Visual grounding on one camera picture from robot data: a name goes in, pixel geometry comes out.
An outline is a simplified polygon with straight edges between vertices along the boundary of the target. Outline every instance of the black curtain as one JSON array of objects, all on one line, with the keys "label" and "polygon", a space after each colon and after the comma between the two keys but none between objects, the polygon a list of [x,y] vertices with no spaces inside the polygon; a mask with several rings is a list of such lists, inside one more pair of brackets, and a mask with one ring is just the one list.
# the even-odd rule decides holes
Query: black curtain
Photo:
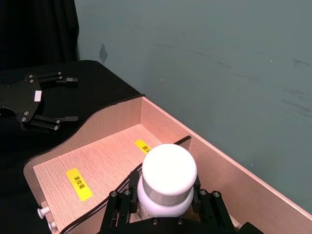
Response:
[{"label": "black curtain", "polygon": [[0,0],[0,70],[77,60],[74,0]]}]

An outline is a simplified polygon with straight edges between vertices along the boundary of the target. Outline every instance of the screw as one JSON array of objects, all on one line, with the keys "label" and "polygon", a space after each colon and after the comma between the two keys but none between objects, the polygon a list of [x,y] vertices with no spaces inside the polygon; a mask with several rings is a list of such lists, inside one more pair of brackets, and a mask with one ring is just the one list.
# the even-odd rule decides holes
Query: screw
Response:
[{"label": "screw", "polygon": [[158,224],[158,220],[157,220],[156,218],[153,218],[152,223],[153,223],[154,225],[157,225],[157,224]]},{"label": "screw", "polygon": [[112,197],[117,196],[117,192],[116,192],[116,191],[112,191],[112,192],[111,192],[111,196],[112,196]]},{"label": "screw", "polygon": [[219,193],[218,191],[215,191],[215,192],[213,193],[213,195],[214,195],[215,197],[220,197],[220,193]]},{"label": "screw", "polygon": [[125,190],[123,193],[124,193],[125,195],[129,195],[129,194],[130,194],[130,191],[129,191],[129,189],[127,189],[127,190]]},{"label": "screw", "polygon": [[200,190],[200,191],[199,191],[199,193],[200,193],[200,194],[202,194],[202,195],[206,195],[206,191],[205,191],[205,190],[203,190],[203,189],[202,189],[202,190]]},{"label": "screw", "polygon": [[177,220],[177,223],[178,223],[178,225],[182,225],[182,224],[183,224],[183,220],[179,218],[179,219]]}]

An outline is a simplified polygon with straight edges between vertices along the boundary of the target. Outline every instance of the bolt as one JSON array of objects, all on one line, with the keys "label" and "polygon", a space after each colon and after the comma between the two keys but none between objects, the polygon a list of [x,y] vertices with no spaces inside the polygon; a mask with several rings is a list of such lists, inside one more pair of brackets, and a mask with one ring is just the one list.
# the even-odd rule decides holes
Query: bolt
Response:
[{"label": "bolt", "polygon": [[219,193],[218,191],[215,191],[215,192],[213,193],[213,195],[214,195],[215,197],[220,197],[220,193]]},{"label": "bolt", "polygon": [[156,218],[153,218],[152,223],[153,223],[154,225],[157,225],[157,224],[158,224],[158,220],[157,220]]},{"label": "bolt", "polygon": [[112,196],[112,197],[117,196],[117,192],[116,192],[116,191],[112,191],[112,192],[111,192],[111,196]]},{"label": "bolt", "polygon": [[200,190],[199,193],[202,195],[206,195],[206,191],[204,189]]},{"label": "bolt", "polygon": [[129,189],[127,189],[127,190],[125,190],[123,193],[124,193],[125,195],[129,195],[129,194],[130,194],[130,191],[129,191]]}]

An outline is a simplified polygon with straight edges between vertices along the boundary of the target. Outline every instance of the black table surface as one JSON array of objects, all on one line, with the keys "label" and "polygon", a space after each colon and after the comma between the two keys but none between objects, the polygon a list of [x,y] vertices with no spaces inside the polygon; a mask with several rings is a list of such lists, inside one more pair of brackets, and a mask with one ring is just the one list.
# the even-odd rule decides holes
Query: black table surface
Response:
[{"label": "black table surface", "polygon": [[58,71],[64,77],[78,78],[78,88],[43,89],[41,115],[78,116],[78,121],[62,123],[57,134],[47,134],[24,131],[14,118],[0,117],[0,233],[50,233],[46,221],[37,215],[38,205],[23,176],[25,162],[67,140],[96,111],[141,96],[103,65],[90,60],[1,71],[0,83],[19,82],[26,74]]}]

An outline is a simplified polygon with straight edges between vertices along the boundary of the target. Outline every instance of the wooden box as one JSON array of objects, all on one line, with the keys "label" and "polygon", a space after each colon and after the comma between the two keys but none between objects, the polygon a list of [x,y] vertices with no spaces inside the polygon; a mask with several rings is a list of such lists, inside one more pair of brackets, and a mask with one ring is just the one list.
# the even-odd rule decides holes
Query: wooden box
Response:
[{"label": "wooden box", "polygon": [[[312,233],[312,216],[264,181],[205,141],[168,113],[137,97],[106,107],[66,142],[30,160],[24,175],[40,206],[49,206],[53,233],[95,234],[109,192],[115,190],[144,159],[135,142],[151,148],[191,137],[202,188],[221,192],[230,215],[250,222],[266,234]],[[77,168],[93,193],[81,201],[66,172]]]}]

